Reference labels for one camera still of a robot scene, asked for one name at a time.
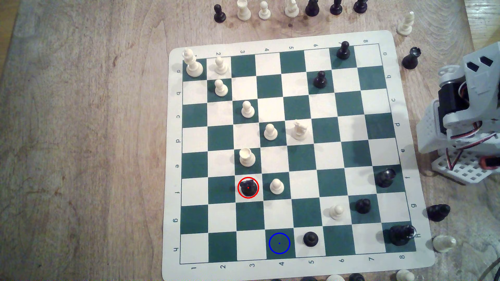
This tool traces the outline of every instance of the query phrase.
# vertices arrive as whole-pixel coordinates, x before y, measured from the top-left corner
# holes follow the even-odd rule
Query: table surface
[[[297,3],[303,11],[306,0]],[[313,18],[288,18],[281,0],[270,1],[272,17],[262,21],[251,0],[252,18],[242,22],[235,1],[223,0],[227,20],[216,24],[213,2],[22,1],[0,84],[0,280],[162,279],[174,48],[390,30],[401,58],[422,49],[418,67],[400,71],[416,144],[415,126],[438,95],[438,68],[473,51],[464,2],[369,1],[363,15],[353,3],[344,0],[341,16],[328,21],[325,1]],[[407,11],[415,24],[401,37],[395,26]],[[499,180],[457,184],[430,171],[435,158],[417,153],[425,200],[452,213],[431,231],[458,246],[412,271],[417,280],[491,280]]]

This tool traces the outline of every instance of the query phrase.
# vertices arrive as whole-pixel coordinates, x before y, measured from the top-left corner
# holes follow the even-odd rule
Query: red circle
[[[251,197],[246,197],[246,196],[244,196],[244,195],[242,194],[242,192],[240,191],[240,183],[241,183],[244,179],[252,179],[254,182],[256,182],[256,183],[257,183],[257,192],[255,192],[255,194],[254,194],[253,196],[251,196]],[[255,195],[259,194],[259,182],[258,182],[255,178],[253,178],[253,177],[251,177],[251,176],[246,176],[246,177],[242,178],[242,179],[238,182],[238,193],[239,193],[239,195],[241,195],[241,197],[243,197],[243,198],[247,198],[247,199],[254,198],[254,197],[255,197]]]

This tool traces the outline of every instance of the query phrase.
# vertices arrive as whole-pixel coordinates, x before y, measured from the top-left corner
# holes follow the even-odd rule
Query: chessboard
[[[350,43],[350,57],[336,52]],[[257,280],[434,264],[393,35],[386,30],[189,47],[168,59],[163,264],[165,280]],[[215,72],[216,57],[228,66]],[[319,71],[327,85],[317,88]],[[228,88],[215,94],[215,80]],[[242,116],[244,101],[255,113]],[[292,137],[294,122],[307,126]],[[278,135],[264,137],[267,124]],[[255,163],[240,163],[248,148]],[[375,176],[393,169],[386,188]],[[258,191],[243,197],[239,182]],[[273,179],[284,184],[270,191]],[[371,210],[355,210],[369,199]],[[328,210],[343,206],[332,219]],[[394,225],[417,234],[395,246]],[[314,232],[309,247],[304,234]]]

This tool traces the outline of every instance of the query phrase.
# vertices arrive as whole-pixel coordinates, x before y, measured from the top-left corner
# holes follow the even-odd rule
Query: white chess piece
[[[285,190],[285,185],[283,182],[277,178],[273,179],[271,181],[271,184],[269,185],[269,189],[271,190],[272,193],[274,194],[281,194],[283,190]]]
[[[250,9],[248,8],[247,0],[238,0],[237,5],[238,5],[238,14],[237,14],[238,19],[242,21],[247,21],[248,19],[250,19],[252,12],[250,12]]]
[[[403,22],[397,26],[397,33],[401,36],[408,36],[412,32],[412,25],[415,20],[415,15],[411,11],[404,16]]]
[[[215,80],[215,93],[219,97],[224,97],[228,94],[228,86],[224,85],[221,79]]]
[[[268,141],[274,141],[278,137],[278,130],[273,124],[267,124],[264,130],[264,138]]]
[[[245,167],[250,167],[255,164],[255,154],[250,148],[242,148],[239,151],[239,162]]]
[[[448,235],[438,235],[432,239],[434,250],[439,253],[446,253],[457,245],[457,240]]]
[[[271,17],[271,11],[268,9],[268,3],[266,1],[260,2],[260,11],[258,11],[258,16],[263,20],[267,20]]]
[[[245,118],[251,118],[255,114],[254,107],[250,104],[250,101],[245,100],[243,102],[243,108],[241,109],[241,115]]]

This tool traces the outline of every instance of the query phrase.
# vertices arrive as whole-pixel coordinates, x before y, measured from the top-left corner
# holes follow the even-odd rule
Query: blue circle
[[[273,250],[273,248],[271,248],[271,239],[273,239],[273,237],[274,237],[276,234],[283,234],[283,235],[286,237],[286,239],[288,239],[288,248],[286,248],[286,250],[285,250],[284,252],[275,252],[275,250]],[[281,254],[286,253],[286,252],[290,249],[290,244],[291,244],[291,242],[290,242],[290,238],[289,238],[289,237],[288,237],[285,233],[282,233],[282,232],[276,232],[276,233],[274,233],[274,234],[271,236],[271,238],[269,238],[269,249],[271,249],[271,251],[272,251],[273,253],[278,254],[278,255],[281,255]]]

